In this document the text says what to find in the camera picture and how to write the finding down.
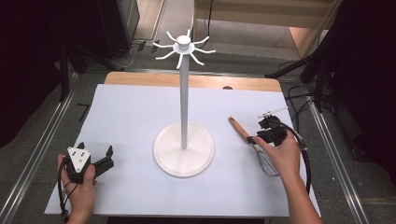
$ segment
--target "white stand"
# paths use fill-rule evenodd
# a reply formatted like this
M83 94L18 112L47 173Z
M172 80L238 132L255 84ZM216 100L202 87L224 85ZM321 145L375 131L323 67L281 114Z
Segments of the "white stand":
M189 104L189 59L190 56L200 65L192 54L195 50L203 53L213 53L214 50L205 51L196 49L195 44L202 44L208 38L200 42L191 43L190 30L187 35L181 35L174 39L174 45L161 46L158 48L173 48L167 55L156 58L162 60L168 58L173 53L178 53L179 59L177 69L180 73L180 123L173 123L165 127L155 139L154 158L166 173L178 177L187 177L201 173L212 161L215 152L215 145L210 133L199 124L188 123Z

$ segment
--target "round white base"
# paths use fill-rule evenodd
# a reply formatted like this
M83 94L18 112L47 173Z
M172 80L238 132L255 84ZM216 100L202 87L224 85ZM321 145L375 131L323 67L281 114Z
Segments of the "round white base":
M187 177L201 173L212 161L215 145L199 124L188 124L187 148L181 147L181 124L165 127L154 142L154 158L166 173Z

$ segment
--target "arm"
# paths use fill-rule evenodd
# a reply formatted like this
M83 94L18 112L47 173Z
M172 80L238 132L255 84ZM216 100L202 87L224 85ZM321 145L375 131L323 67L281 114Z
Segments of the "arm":
M301 150L293 134L288 135L281 145L269 146L260 137L253 140L263 148L279 172L288 196L290 223L323 223L305 190L304 181L300 177Z
M64 155L58 156L58 167L60 166ZM74 189L73 193L70 194L69 200L71 203L72 211L68 224L82 224L88 223L93 212L93 206L95 203L95 189L96 185L95 167L89 165L87 171L84 174L84 181L81 185L75 188L76 184L71 183L65 169L62 170L62 182L66 187L66 194L69 195Z

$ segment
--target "person's left hand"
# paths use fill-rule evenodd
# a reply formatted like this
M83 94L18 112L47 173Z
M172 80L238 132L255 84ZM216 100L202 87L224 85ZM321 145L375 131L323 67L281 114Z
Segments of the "person's left hand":
M64 159L64 155L58 156L58 169ZM74 189L73 193L70 194L69 200L71 203L72 211L69 221L67 223L87 223L93 212L93 206L95 204L95 189L96 185L95 167L90 164L84 174L84 180L81 185L70 182L69 176L66 170L62 170L62 183L66 188L66 194L69 195Z

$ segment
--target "white pole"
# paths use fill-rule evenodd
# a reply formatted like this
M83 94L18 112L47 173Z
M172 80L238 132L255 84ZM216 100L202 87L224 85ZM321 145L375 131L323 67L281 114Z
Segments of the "white pole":
M189 116L189 60L188 54L183 55L180 66L180 116L181 116L181 147L187 148L188 116Z

